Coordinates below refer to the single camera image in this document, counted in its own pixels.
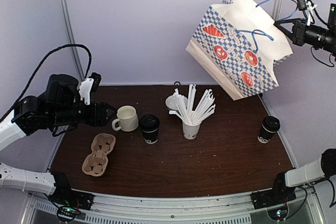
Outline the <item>black plastic cup lid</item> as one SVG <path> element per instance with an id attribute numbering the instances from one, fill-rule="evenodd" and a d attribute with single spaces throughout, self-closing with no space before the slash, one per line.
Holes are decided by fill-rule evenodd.
<path id="1" fill-rule="evenodd" d="M 268 132 L 277 132 L 280 129 L 280 121 L 274 116 L 267 116 L 263 119 L 262 126 Z"/>
<path id="2" fill-rule="evenodd" d="M 160 126 L 160 119 L 152 114 L 146 114 L 139 119 L 139 127 L 144 132 L 151 132 L 158 129 Z"/>

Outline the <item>black paper coffee cup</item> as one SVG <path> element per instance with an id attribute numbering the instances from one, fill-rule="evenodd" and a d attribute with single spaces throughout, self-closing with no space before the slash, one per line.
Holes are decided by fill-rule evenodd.
<path id="1" fill-rule="evenodd" d="M 271 138 L 279 131 L 280 121 L 274 116 L 267 116 L 263 119 L 257 139 L 263 144 L 267 144 Z"/>
<path id="2" fill-rule="evenodd" d="M 156 129 L 155 131 L 151 131 L 151 132 L 144 132 L 144 131 L 141 130 L 141 133 L 142 133 L 142 137 L 143 137 L 144 141 L 148 144 L 154 144 L 158 141 L 159 128 Z"/>

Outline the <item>brown pulp cup carrier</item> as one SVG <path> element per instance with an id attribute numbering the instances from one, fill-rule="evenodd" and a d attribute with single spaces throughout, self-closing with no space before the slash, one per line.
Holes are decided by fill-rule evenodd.
<path id="1" fill-rule="evenodd" d="M 89 154 L 83 164 L 82 171 L 86 175 L 93 177 L 102 176 L 108 165 L 108 155 L 112 152 L 116 142 L 116 137 L 107 133 L 100 133 L 93 138 L 91 144 L 91 154 Z"/>

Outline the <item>checkered paper takeout bag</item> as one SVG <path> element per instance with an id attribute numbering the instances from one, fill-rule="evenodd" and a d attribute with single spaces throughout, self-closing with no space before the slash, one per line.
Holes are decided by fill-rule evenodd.
<path id="1" fill-rule="evenodd" d="M 186 51 L 233 99 L 279 86 L 274 64 L 292 54 L 285 35 L 254 0 L 211 4 Z"/>

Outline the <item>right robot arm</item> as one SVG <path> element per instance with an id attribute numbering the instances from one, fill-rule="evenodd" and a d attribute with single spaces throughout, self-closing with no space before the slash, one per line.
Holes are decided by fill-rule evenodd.
<path id="1" fill-rule="evenodd" d="M 304 18 L 283 19 L 274 22 L 287 38 L 297 46 L 309 44 L 311 50 L 322 49 L 335 57 L 335 4 L 330 4 L 328 21 L 325 22 L 311 0 L 296 0 L 297 9 Z M 289 191 L 304 184 L 314 184 L 328 180 L 335 175 L 335 149 L 330 148 L 321 157 L 301 168 L 289 170 L 277 175 L 274 187 L 269 192 L 272 203 L 279 204 L 289 196 Z"/>

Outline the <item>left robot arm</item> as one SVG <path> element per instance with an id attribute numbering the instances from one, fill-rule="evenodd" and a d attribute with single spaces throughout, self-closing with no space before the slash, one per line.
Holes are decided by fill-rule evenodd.
<path id="1" fill-rule="evenodd" d="M 20 94 L 11 108 L 1 117 L 1 149 L 39 130 L 60 135 L 59 127 L 69 131 L 79 124 L 106 126 L 117 114 L 106 102 L 95 102 L 101 75 L 92 73 L 79 81 L 68 74 L 52 74 L 46 90 L 39 96 Z M 1 163 L 1 187 L 34 191 L 56 196 L 64 205 L 71 205 L 76 197 L 64 173 L 37 173 Z"/>

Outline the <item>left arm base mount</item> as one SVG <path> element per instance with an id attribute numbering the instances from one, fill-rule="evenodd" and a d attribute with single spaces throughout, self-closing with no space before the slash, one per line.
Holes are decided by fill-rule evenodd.
<path id="1" fill-rule="evenodd" d="M 74 221 L 83 210 L 90 210 L 94 199 L 93 194 L 75 190 L 63 194 L 54 192 L 52 195 L 44 195 L 56 207 L 58 220 L 64 223 Z"/>

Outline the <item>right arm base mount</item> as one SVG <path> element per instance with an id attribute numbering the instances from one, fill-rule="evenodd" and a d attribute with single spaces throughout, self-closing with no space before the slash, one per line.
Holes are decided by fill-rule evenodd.
<path id="1" fill-rule="evenodd" d="M 273 190 L 255 190 L 250 195 L 254 209 L 266 208 L 268 217 L 272 221 L 285 221 L 289 217 L 288 203 L 296 199 L 294 191 L 285 194 L 274 194 Z"/>

